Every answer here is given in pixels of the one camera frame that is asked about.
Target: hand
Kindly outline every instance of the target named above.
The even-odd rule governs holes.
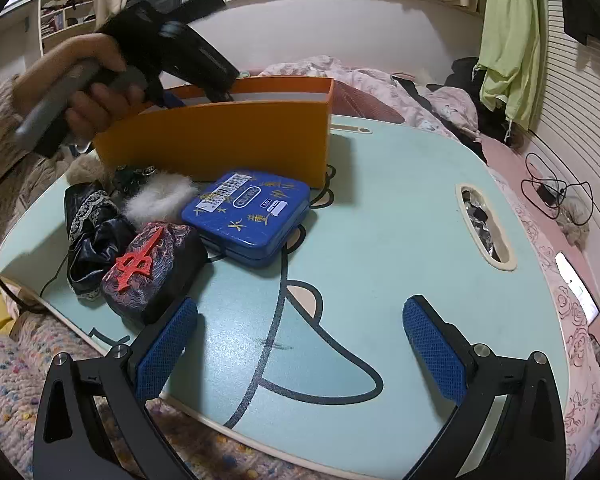
[[[58,45],[16,79],[13,105],[17,113],[25,117],[49,87],[85,57],[95,57],[103,67],[114,72],[126,70],[125,60],[112,37],[105,34],[76,36]],[[89,94],[77,91],[71,96],[65,117],[73,133],[88,142],[114,121],[127,117],[143,100],[144,92],[135,85],[122,95],[102,83],[95,83]]]

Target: metal screw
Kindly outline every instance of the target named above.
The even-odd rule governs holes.
[[[122,359],[129,352],[127,345],[115,345],[111,349],[111,354],[115,359]]]
[[[480,357],[487,357],[491,353],[491,349],[487,345],[478,343],[474,346],[474,352]]]
[[[60,352],[54,356],[54,364],[58,366],[63,365],[68,358],[69,354],[67,352]]]
[[[542,352],[534,352],[534,361],[539,365],[545,365],[546,355],[544,355]]]

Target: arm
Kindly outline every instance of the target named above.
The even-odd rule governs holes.
[[[0,177],[26,155],[13,141],[22,117],[29,113],[60,75],[77,59],[85,57],[96,57],[103,66],[116,72],[126,68],[112,38],[89,34],[64,42],[22,76],[0,86]],[[121,95],[104,85],[93,85],[89,94],[79,91],[72,96],[72,106],[66,111],[66,119],[73,133],[88,141],[97,132],[106,130],[113,121],[129,115],[143,98],[144,94],[138,88],[131,87],[126,95]],[[0,186],[0,241],[13,215],[20,187],[37,160],[37,155],[27,155]]]

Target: red emblem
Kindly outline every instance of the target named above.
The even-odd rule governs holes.
[[[129,278],[136,272],[143,276],[151,277],[151,266],[154,262],[149,253],[154,245],[160,239],[164,226],[160,226],[156,229],[154,235],[147,240],[147,242],[140,247],[137,251],[133,251],[116,258],[116,269],[122,272],[122,275],[118,277],[118,287],[116,292],[123,292],[129,288]]]

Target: blue textured grip pad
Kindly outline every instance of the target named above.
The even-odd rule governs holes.
[[[160,395],[197,322],[196,304],[191,298],[185,298],[138,365],[136,399],[144,402]]]
[[[466,395],[464,365],[414,298],[404,304],[402,325],[411,346],[436,380],[440,393],[459,406]]]

